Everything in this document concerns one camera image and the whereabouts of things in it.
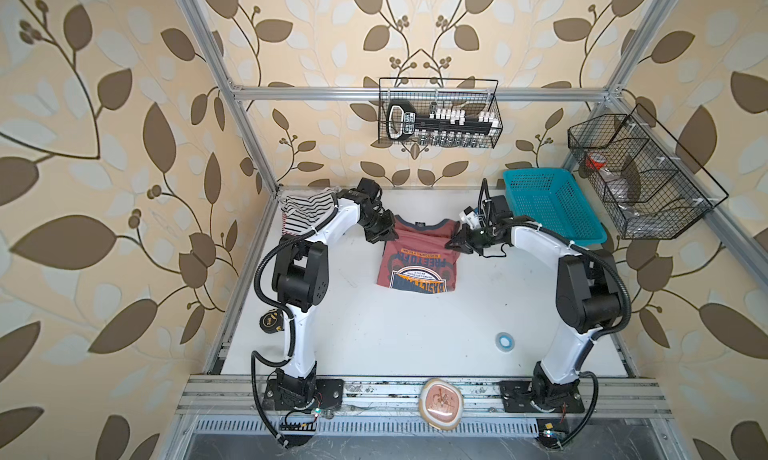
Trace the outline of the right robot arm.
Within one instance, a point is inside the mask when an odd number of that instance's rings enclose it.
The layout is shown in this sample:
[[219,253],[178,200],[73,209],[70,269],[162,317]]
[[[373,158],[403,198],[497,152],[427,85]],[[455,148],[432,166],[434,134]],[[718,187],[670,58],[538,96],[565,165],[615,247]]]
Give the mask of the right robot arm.
[[463,210],[446,246],[484,255],[494,245],[524,250],[556,273],[554,303],[560,324],[553,341],[535,364],[528,388],[503,397],[542,413],[563,412],[569,402],[579,399],[581,380],[590,379],[592,397],[579,423],[567,432],[546,426],[537,438],[545,449],[562,450],[583,431],[596,410],[598,377],[583,364],[599,339],[629,324],[629,291],[610,252],[589,250],[529,216],[514,214],[506,198],[491,195],[483,182],[476,206]]

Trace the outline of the maroon tank top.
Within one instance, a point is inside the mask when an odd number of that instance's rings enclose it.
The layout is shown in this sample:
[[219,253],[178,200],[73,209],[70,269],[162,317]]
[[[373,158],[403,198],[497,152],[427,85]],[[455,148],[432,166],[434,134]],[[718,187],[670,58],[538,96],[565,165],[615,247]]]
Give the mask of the maroon tank top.
[[385,242],[376,283],[389,289],[439,294],[456,288],[460,252],[446,247],[459,223],[408,222],[395,216],[397,237]]

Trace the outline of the black white striped tank top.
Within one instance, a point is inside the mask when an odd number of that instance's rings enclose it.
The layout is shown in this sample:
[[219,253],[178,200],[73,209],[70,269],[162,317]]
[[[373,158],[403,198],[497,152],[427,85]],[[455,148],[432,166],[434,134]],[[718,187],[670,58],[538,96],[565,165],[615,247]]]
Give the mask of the black white striped tank top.
[[282,234],[292,236],[316,230],[322,222],[334,216],[338,206],[336,191],[331,188],[308,195],[282,193],[278,201]]

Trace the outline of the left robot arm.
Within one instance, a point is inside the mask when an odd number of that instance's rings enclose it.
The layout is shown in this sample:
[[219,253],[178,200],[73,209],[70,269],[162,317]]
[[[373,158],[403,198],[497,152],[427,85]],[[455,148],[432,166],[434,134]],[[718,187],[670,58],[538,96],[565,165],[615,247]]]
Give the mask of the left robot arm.
[[264,408],[265,400],[272,399],[287,415],[309,414],[314,419],[341,402],[340,391],[325,395],[320,390],[313,314],[329,290],[330,246],[354,226],[363,229],[371,244],[396,239],[395,216],[381,198],[382,188],[371,178],[362,178],[354,188],[328,187],[306,196],[278,196],[281,237],[259,261],[253,290],[282,320],[286,340],[279,360],[251,352],[250,385],[262,424],[284,449],[297,445],[289,438],[290,432],[303,434],[307,427],[288,420],[274,424]]

